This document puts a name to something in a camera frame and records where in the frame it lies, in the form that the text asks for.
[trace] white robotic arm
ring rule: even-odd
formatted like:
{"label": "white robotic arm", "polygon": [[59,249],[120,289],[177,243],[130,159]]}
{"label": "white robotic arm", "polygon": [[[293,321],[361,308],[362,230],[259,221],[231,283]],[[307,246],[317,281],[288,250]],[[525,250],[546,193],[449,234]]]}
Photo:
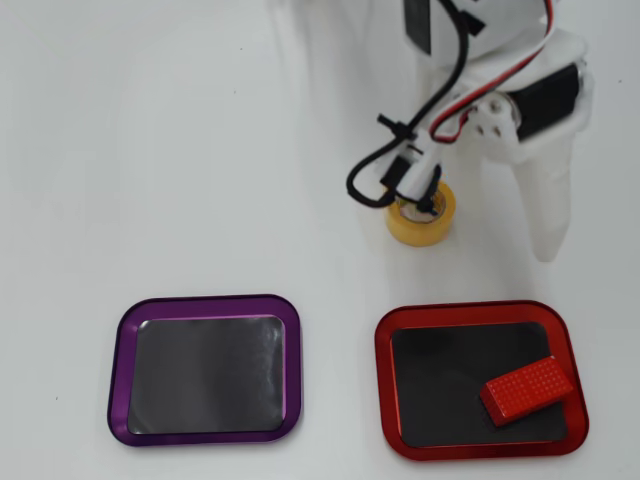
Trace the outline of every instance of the white robotic arm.
{"label": "white robotic arm", "polygon": [[[442,150],[458,143],[459,156],[513,168],[534,253],[540,261],[556,257],[570,221],[573,140],[589,122],[593,79],[584,41],[555,29],[555,3],[404,0],[407,34],[426,56],[431,79],[457,78],[444,94],[442,87],[429,92],[431,99],[442,95],[417,125],[381,119],[397,141],[379,162],[387,194],[369,206],[412,203],[432,221]],[[545,13],[547,25],[540,22]],[[466,42],[456,18],[464,21]],[[452,74],[461,57],[464,69]]]}

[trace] red and white wire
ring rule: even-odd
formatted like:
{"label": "red and white wire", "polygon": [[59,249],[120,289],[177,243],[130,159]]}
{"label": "red and white wire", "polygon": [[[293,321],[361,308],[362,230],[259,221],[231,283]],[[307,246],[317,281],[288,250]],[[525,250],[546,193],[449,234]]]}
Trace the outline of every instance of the red and white wire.
{"label": "red and white wire", "polygon": [[[463,98],[456,100],[454,103],[451,103],[450,105],[447,105],[445,108],[443,108],[429,127],[429,134],[434,141],[438,143],[455,143],[462,133],[462,128],[469,120],[469,114],[473,110],[473,103],[498,88],[519,71],[523,70],[540,54],[540,52],[544,49],[547,40],[549,40],[556,29],[555,1],[556,0],[544,0],[545,7],[547,9],[547,31],[540,43],[536,45],[535,48],[532,49],[532,51],[524,55],[522,60],[516,63],[515,66],[504,72],[502,75],[496,77],[485,86],[474,90],[473,92],[465,95]],[[450,135],[438,134],[438,130],[440,129],[440,127],[442,127],[442,125],[447,120],[460,112],[463,113],[459,117],[457,131],[454,134]]]}

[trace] purple tray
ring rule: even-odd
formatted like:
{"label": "purple tray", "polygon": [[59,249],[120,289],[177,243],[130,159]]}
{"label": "purple tray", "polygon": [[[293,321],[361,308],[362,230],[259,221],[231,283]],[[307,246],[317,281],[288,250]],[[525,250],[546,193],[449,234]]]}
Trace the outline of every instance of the purple tray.
{"label": "purple tray", "polygon": [[300,416],[300,343],[273,295],[138,303],[118,327],[109,428],[136,447],[277,440]]}

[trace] black cable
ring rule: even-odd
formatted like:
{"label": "black cable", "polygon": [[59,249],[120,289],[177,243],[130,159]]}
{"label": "black cable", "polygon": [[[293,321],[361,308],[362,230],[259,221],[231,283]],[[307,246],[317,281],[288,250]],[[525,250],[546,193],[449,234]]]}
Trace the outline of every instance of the black cable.
{"label": "black cable", "polygon": [[454,5],[452,0],[438,0],[440,5],[444,8],[447,15],[451,19],[451,23],[456,29],[456,33],[458,34],[458,59],[456,61],[456,65],[451,72],[451,75],[447,79],[447,81],[440,87],[440,89],[424,104],[424,106],[414,115],[411,121],[407,125],[403,125],[402,123],[396,123],[394,128],[391,128],[394,139],[389,143],[379,148],[371,155],[362,159],[358,164],[353,167],[349,176],[347,177],[347,192],[358,203],[365,205],[370,208],[386,208],[391,205],[395,201],[395,192],[388,190],[382,195],[378,200],[371,199],[365,195],[363,195],[355,186],[355,179],[360,174],[362,170],[364,170],[367,166],[371,165],[373,162],[393,151],[395,148],[400,146],[402,142],[405,140],[411,139],[413,136],[414,130],[420,125],[422,120],[429,114],[429,112],[451,91],[451,89],[458,83],[460,79],[460,75],[462,75],[462,71],[464,70],[465,65],[467,64],[467,58],[469,55],[469,30],[467,28],[467,24],[460,14],[460,11]]}

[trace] red block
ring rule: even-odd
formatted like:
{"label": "red block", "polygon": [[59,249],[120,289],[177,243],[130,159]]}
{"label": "red block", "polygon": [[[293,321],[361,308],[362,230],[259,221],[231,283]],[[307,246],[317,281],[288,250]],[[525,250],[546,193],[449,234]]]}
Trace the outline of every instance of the red block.
{"label": "red block", "polygon": [[556,359],[548,357],[487,382],[480,398],[500,427],[562,400],[572,390]]}

